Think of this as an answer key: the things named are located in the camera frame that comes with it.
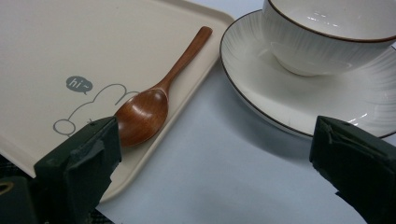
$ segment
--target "white table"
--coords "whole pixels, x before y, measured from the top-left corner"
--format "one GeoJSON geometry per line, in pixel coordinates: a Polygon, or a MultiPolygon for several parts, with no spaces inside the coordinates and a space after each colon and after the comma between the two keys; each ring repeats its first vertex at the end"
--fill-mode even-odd
{"type": "MultiPolygon", "coordinates": [[[[235,19],[262,7],[193,2],[235,19]]],[[[310,144],[247,108],[218,62],[133,184],[97,209],[123,224],[365,223],[312,168],[310,144]]]]}

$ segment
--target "cup rim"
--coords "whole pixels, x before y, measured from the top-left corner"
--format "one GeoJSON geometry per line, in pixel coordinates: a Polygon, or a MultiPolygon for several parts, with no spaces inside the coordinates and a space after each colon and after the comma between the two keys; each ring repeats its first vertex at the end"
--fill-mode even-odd
{"type": "Polygon", "coordinates": [[[356,43],[385,43],[385,42],[389,42],[392,40],[396,40],[396,35],[392,35],[392,36],[385,37],[385,38],[376,38],[376,39],[358,39],[358,38],[343,37],[340,35],[327,34],[327,33],[324,33],[324,32],[321,32],[321,31],[318,31],[318,30],[315,30],[315,29],[312,29],[312,28],[309,28],[307,26],[300,24],[299,22],[288,17],[280,9],[278,9],[274,5],[273,0],[267,0],[267,1],[269,3],[270,7],[273,8],[281,17],[283,17],[287,21],[290,21],[291,23],[297,25],[298,27],[301,27],[301,28],[305,29],[306,31],[315,33],[317,35],[323,35],[323,36],[329,37],[331,39],[337,39],[337,40],[342,40],[342,41],[347,41],[347,42],[356,42],[356,43]]]}

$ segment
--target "wooden spoon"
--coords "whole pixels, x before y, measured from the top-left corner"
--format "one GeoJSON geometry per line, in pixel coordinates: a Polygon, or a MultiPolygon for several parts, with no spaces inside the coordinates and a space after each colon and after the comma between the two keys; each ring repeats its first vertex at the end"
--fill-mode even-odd
{"type": "Polygon", "coordinates": [[[211,28],[202,27],[158,84],[133,96],[116,112],[122,147],[143,143],[161,129],[168,115],[169,89],[172,81],[197,55],[211,34],[211,28]]]}

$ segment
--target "white cup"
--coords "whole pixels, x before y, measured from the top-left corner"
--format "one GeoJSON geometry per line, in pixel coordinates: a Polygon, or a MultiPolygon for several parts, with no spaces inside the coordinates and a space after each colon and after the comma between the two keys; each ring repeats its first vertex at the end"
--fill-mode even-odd
{"type": "Polygon", "coordinates": [[[396,41],[395,0],[264,0],[262,15],[272,53],[302,76],[344,74],[396,41]]]}

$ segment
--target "cream tray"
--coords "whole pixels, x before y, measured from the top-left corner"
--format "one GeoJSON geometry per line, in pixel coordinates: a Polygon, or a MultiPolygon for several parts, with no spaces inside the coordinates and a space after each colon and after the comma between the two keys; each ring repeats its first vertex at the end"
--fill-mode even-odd
{"type": "Polygon", "coordinates": [[[102,201],[139,173],[219,57],[233,19],[177,0],[0,2],[0,153],[28,175],[33,165],[92,120],[112,116],[156,84],[203,25],[203,50],[175,80],[165,126],[122,149],[102,201]]]}

